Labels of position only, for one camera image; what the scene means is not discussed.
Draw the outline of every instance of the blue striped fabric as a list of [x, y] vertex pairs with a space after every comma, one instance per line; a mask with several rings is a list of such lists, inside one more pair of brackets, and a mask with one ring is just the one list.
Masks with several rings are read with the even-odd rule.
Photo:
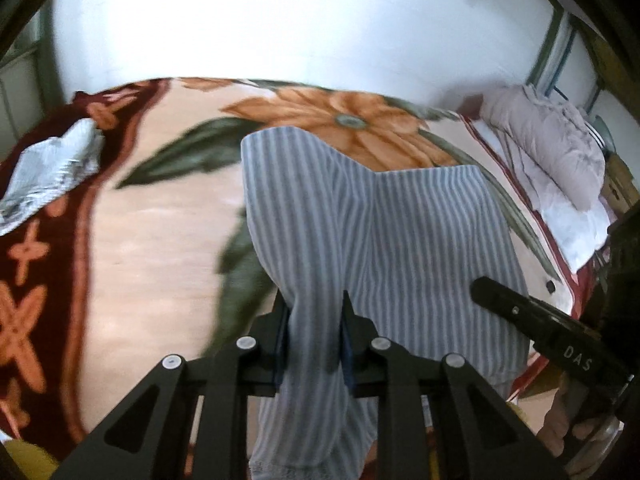
[[360, 476], [377, 405], [343, 383], [343, 290], [381, 335], [428, 358], [458, 352], [507, 395], [529, 342], [473, 303], [469, 286], [487, 275], [527, 289], [478, 168], [374, 173], [293, 127], [246, 137], [242, 168], [255, 249], [291, 308], [289, 365], [260, 406], [254, 480]]

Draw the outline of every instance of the pillowcase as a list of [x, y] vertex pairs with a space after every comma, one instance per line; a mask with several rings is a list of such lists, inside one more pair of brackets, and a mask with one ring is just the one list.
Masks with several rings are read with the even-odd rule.
[[[500, 139], [491, 127], [484, 121], [474, 121], [473, 126], [509, 167]], [[530, 161], [528, 155], [524, 154], [523, 158], [525, 159], [523, 164], [525, 182], [522, 180], [522, 175], [514, 172], [514, 176], [530, 201], [538, 204], [535, 209], [540, 212], [567, 266], [575, 274], [607, 240], [607, 229], [611, 219], [602, 205], [602, 197], [599, 197], [588, 211], [578, 211], [554, 181], [539, 166]]]
[[571, 103], [555, 105], [533, 87], [517, 85], [486, 93], [480, 116], [509, 134], [578, 211], [588, 211], [598, 201], [604, 156]]

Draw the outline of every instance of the bedsheet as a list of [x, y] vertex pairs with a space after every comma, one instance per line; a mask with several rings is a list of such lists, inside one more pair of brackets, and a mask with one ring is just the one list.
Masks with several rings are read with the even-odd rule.
[[[0, 166], [0, 190], [21, 149], [83, 117], [104, 133], [100, 172], [0, 237], [0, 308], [20, 312], [20, 344], [0, 354], [0, 428], [57, 458], [164, 355], [213, 352], [270, 309], [274, 286], [248, 233], [239, 164], [241, 139], [270, 126], [310, 131], [374, 171], [477, 164], [529, 294], [579, 311], [580, 288], [540, 215], [452, 112], [280, 81], [137, 82], [80, 92], [47, 118]], [[530, 356], [516, 390], [541, 363]]]

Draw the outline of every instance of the orange flower pattern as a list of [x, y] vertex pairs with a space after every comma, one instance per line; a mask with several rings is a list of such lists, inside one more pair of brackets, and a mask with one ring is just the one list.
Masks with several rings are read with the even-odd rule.
[[110, 105], [105, 105], [99, 102], [89, 103], [86, 106], [86, 112], [94, 121], [96, 126], [102, 131], [113, 130], [120, 124], [119, 118], [116, 116], [116, 112], [122, 110], [124, 107], [135, 102], [137, 97], [127, 96], [118, 98], [117, 101]]
[[42, 366], [29, 340], [47, 297], [47, 287], [38, 285], [15, 306], [6, 282], [0, 282], [0, 366], [15, 360], [24, 381], [38, 394], [47, 387]]
[[216, 79], [211, 77], [181, 77], [182, 86], [190, 90], [200, 90], [211, 92], [218, 88], [223, 88], [233, 84], [232, 79]]
[[297, 126], [373, 171], [456, 166], [418, 133], [420, 120], [378, 94], [284, 87], [273, 98], [251, 97], [222, 108], [272, 126]]
[[66, 211], [66, 206], [69, 205], [69, 195], [64, 194], [63, 196], [55, 199], [53, 202], [48, 203], [44, 206], [44, 211], [46, 211], [47, 215], [52, 218], [57, 218], [62, 216]]
[[20, 244], [11, 246], [8, 251], [9, 258], [17, 260], [18, 265], [15, 270], [15, 284], [24, 285], [29, 273], [29, 263], [32, 260], [44, 258], [49, 252], [49, 244], [38, 241], [38, 228], [40, 220], [35, 219], [30, 222], [27, 232], [24, 235], [24, 241]]
[[4, 413], [15, 436], [20, 438], [20, 430], [29, 425], [31, 417], [22, 407], [22, 391], [18, 379], [12, 377], [6, 389], [6, 395], [0, 399], [0, 409]]

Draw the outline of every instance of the white wall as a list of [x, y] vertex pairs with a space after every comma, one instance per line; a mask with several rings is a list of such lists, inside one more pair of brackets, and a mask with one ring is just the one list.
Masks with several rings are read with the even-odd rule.
[[597, 80], [598, 75], [591, 62], [587, 46], [580, 34], [576, 34], [556, 87], [568, 97], [572, 104], [584, 107], [593, 96]]
[[640, 183], [640, 124], [612, 94], [600, 93], [590, 116], [599, 115], [611, 132], [616, 152], [628, 165], [636, 187]]
[[523, 82], [547, 0], [55, 0], [67, 98], [159, 76], [277, 78], [456, 107]]

